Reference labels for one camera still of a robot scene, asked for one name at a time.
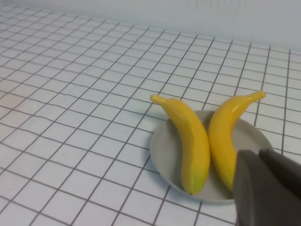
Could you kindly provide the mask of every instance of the plate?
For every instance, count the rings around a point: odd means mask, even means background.
[[[196,111],[206,130],[214,111]],[[273,150],[268,139],[250,123],[238,119],[232,140],[236,150],[250,149],[256,153],[260,149]],[[219,179],[213,164],[203,189],[196,195],[187,194],[181,184],[182,144],[177,128],[170,119],[154,132],[150,142],[150,156],[160,175],[180,193],[210,204],[233,203],[233,195]]]

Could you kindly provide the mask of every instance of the banana tip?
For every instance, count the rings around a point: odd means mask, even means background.
[[[159,95],[151,95],[150,100],[156,104],[161,104],[165,101],[165,98],[160,97]]]

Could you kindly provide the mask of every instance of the gray object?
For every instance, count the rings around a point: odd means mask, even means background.
[[[233,183],[240,226],[300,226],[301,166],[273,151],[238,153]]]
[[[214,111],[196,111],[206,130]],[[234,127],[232,139],[236,150],[249,149],[256,153],[260,149],[272,149],[267,138],[254,126],[239,119]],[[188,195],[181,184],[182,144],[175,125],[165,121],[153,134],[150,155],[161,176],[179,192],[206,203],[233,203],[233,195],[223,185],[211,163],[208,179],[196,195]]]

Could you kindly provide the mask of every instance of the white wall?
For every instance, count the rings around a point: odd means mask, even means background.
[[[299,0],[0,0],[301,49]]]

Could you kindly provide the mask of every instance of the yellow banana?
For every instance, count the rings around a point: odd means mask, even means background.
[[[232,130],[248,106],[264,97],[265,92],[263,91],[231,97],[222,103],[210,121],[208,138],[211,157],[218,175],[231,191],[236,166],[236,151],[231,137]]]
[[[151,101],[160,105],[177,127],[182,141],[181,181],[188,194],[197,194],[204,186],[210,166],[209,141],[204,125],[183,101],[157,95]]]

